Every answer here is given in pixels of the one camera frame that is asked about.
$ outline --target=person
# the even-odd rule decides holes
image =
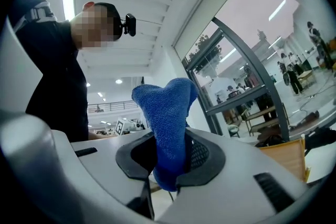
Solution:
[[[101,109],[98,105],[97,105],[97,109],[95,110],[95,112],[104,112],[104,109]]]
[[[303,88],[302,88],[300,81],[298,80],[295,72],[289,69],[291,65],[289,59],[284,53],[281,53],[280,56],[282,58],[282,63],[280,63],[280,69],[281,69],[282,74],[285,74],[285,73],[288,74],[289,79],[290,79],[290,84],[293,88],[293,91],[295,92],[295,95],[298,95],[299,91],[300,93],[302,93]]]
[[[291,63],[293,64],[296,73],[297,73],[298,75],[301,75],[301,74],[303,73],[303,70],[302,70],[302,68],[298,65],[298,62],[299,62],[298,58],[297,58],[292,52],[289,53],[288,57],[289,57]]]
[[[236,89],[243,94],[245,92],[244,88],[237,86]]]
[[[320,59],[324,60],[325,67],[327,69],[332,69],[333,61],[330,57],[329,51],[323,39],[321,38],[320,32],[314,28],[311,22],[307,22],[309,38],[316,46]]]
[[[246,87],[245,85],[243,86],[241,83],[238,83],[238,87],[241,87],[244,89],[244,91],[249,90],[250,87]]]
[[[71,21],[57,22],[46,0],[14,0],[8,16],[21,45],[43,74],[26,113],[64,132],[70,142],[108,137],[88,130],[86,79],[76,57],[79,50],[120,38],[117,9],[88,2]]]
[[[97,105],[97,109],[95,110],[95,113],[100,112],[100,107]]]
[[[220,103],[222,103],[222,100],[219,98],[219,95],[217,95],[216,97],[217,97],[217,99],[216,99],[216,101],[217,101],[217,104],[220,104]]]

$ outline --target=blue towel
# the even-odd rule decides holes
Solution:
[[[176,178],[184,173],[186,117],[197,95],[195,84],[185,78],[173,79],[165,88],[145,84],[132,92],[156,139],[154,177],[168,191],[176,191]]]

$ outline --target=black shirt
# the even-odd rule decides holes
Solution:
[[[88,140],[87,87],[68,21],[29,23],[16,33],[43,73],[26,110],[70,142]]]

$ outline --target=orange chair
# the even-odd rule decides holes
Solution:
[[[298,179],[307,182],[310,174],[310,167],[306,168],[304,159],[306,148],[304,139],[305,136],[302,135],[299,140],[275,146],[261,147],[260,150],[294,174]]]

